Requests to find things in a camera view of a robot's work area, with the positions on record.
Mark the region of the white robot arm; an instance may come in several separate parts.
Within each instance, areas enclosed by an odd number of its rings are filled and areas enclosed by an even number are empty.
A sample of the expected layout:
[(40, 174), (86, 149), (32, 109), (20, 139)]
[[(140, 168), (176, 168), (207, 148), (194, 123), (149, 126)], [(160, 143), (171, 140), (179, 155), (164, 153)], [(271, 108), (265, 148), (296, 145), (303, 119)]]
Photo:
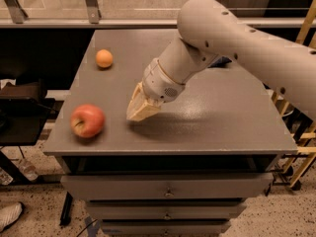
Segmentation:
[(189, 0), (177, 19), (178, 34), (145, 68), (126, 118), (156, 115), (187, 82), (221, 56), (237, 62), (309, 118), (316, 119), (316, 53), (241, 23), (215, 0)]

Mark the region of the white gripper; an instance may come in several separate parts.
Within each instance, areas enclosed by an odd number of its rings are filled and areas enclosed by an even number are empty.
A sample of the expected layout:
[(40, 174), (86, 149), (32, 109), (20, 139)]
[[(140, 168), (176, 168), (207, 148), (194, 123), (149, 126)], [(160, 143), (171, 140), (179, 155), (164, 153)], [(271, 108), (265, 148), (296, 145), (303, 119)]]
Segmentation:
[[(134, 89), (126, 118), (141, 121), (152, 117), (160, 112), (161, 102), (175, 101), (184, 90), (185, 86), (172, 80), (163, 71), (159, 60), (154, 58), (143, 72), (142, 83), (138, 83)], [(153, 101), (145, 99), (144, 94)]]

